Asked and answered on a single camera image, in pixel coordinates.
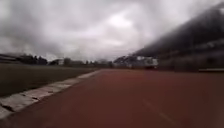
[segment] running track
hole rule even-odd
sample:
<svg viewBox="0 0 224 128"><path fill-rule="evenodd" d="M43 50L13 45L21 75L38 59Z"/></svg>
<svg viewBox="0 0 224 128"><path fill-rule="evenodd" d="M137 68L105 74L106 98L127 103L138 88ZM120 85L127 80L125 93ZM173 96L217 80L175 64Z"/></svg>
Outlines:
<svg viewBox="0 0 224 128"><path fill-rule="evenodd" d="M224 74L103 70L0 128L223 128Z"/></svg>

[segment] green grass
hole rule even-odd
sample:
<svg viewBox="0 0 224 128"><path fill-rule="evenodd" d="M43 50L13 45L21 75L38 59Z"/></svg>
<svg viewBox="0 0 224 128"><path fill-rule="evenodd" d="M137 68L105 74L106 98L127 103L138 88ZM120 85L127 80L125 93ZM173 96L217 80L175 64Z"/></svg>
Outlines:
<svg viewBox="0 0 224 128"><path fill-rule="evenodd" d="M38 88L92 71L94 69L0 64L0 96Z"/></svg>

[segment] white curb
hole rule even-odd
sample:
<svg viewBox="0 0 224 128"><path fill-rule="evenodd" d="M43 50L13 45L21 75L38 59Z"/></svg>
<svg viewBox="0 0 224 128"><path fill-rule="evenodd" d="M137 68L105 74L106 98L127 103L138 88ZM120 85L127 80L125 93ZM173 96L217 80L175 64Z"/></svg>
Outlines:
<svg viewBox="0 0 224 128"><path fill-rule="evenodd" d="M8 97L0 98L0 119L4 119L10 114L21 111L25 107L38 102L45 97L69 88L97 74L98 72L99 71L91 72L73 79L48 84L38 89L32 89L18 94L13 94Z"/></svg>

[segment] sky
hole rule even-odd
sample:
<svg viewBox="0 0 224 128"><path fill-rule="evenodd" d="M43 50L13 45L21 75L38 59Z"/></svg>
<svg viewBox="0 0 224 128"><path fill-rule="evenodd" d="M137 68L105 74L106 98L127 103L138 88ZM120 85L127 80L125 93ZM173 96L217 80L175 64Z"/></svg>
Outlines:
<svg viewBox="0 0 224 128"><path fill-rule="evenodd" d="M113 60L224 0L0 0L0 53Z"/></svg>

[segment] cloud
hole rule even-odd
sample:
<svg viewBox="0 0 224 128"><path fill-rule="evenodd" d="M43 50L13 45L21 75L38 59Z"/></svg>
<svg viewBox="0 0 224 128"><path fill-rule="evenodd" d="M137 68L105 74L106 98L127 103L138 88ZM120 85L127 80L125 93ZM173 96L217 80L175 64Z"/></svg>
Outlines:
<svg viewBox="0 0 224 128"><path fill-rule="evenodd" d="M0 0L0 52L115 59L221 0Z"/></svg>

